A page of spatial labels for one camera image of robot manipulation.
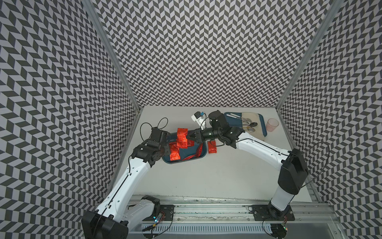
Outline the red tea bag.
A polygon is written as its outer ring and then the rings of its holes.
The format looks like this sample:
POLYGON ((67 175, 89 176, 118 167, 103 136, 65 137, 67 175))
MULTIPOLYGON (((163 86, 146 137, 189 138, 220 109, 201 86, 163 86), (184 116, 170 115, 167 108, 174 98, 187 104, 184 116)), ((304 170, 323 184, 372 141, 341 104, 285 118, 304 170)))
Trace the red tea bag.
POLYGON ((182 161, 199 159, 199 158, 203 158, 206 155, 206 147, 204 143, 195 144, 192 147, 183 149, 182 152, 184 154, 182 161))
POLYGON ((216 141, 210 140, 208 141, 208 152, 209 154, 217 153, 216 141))
POLYGON ((188 129, 187 128, 178 128, 177 130, 177 147, 181 149, 188 148, 188 129))
POLYGON ((170 161, 179 161, 181 160, 180 149, 176 142, 171 142, 170 146, 170 161))

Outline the teal storage box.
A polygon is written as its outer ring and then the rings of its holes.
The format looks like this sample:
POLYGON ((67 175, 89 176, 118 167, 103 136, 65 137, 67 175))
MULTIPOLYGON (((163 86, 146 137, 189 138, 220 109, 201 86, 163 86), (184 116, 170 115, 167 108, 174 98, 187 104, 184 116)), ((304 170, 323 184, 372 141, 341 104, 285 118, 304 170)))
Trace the teal storage box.
POLYGON ((178 148, 176 133, 171 133, 167 137, 167 142, 170 146, 170 155, 163 156, 162 160, 168 164, 201 159, 205 157, 208 152, 208 146, 205 142, 195 143, 191 141, 187 148, 178 148))

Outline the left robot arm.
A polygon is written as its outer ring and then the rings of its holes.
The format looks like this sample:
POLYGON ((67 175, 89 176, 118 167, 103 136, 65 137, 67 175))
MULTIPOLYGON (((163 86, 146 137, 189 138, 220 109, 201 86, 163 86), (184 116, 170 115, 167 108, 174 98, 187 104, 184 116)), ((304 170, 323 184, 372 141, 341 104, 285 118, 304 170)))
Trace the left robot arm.
POLYGON ((146 195, 132 208, 128 208, 128 203, 156 161, 170 154, 169 136, 169 132, 154 127, 150 137, 133 150, 116 186, 95 210, 83 215, 81 223, 86 239, 125 239, 143 220, 149 218, 155 223, 162 220, 158 198, 146 195))

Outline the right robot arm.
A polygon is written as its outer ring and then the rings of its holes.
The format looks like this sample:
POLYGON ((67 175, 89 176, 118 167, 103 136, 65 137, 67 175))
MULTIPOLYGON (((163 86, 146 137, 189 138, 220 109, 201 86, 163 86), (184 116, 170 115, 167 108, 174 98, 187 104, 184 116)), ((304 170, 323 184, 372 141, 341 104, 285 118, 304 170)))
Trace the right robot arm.
POLYGON ((188 132, 187 139, 204 143, 218 139, 224 146, 246 151, 279 171, 278 188, 268 204, 268 211, 280 217, 290 209, 290 202, 303 188, 309 175, 307 164, 298 149, 286 150, 266 143, 244 130, 244 124, 232 124, 219 110, 208 116, 196 112, 191 116, 199 128, 188 132))

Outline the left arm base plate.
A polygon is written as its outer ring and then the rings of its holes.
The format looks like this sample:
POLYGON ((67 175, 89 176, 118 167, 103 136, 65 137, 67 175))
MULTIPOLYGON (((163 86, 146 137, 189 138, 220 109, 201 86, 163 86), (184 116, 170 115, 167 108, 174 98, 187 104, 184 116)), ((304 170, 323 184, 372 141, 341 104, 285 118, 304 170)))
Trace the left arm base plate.
POLYGON ((150 216, 146 219, 144 219, 144 222, 163 222, 163 221, 172 221, 174 218, 174 211, 175 206, 174 205, 161 205, 160 210, 158 213, 155 213, 153 216, 150 216))

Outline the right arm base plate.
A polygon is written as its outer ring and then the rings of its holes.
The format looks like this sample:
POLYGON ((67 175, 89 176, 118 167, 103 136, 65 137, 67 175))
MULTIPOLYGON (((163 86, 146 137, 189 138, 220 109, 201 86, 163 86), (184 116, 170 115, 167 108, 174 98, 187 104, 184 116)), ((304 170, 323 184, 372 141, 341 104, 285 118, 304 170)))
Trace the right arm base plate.
POLYGON ((295 221, 295 216, 290 205, 280 211, 273 205, 251 205, 250 212, 253 214, 255 221, 295 221))

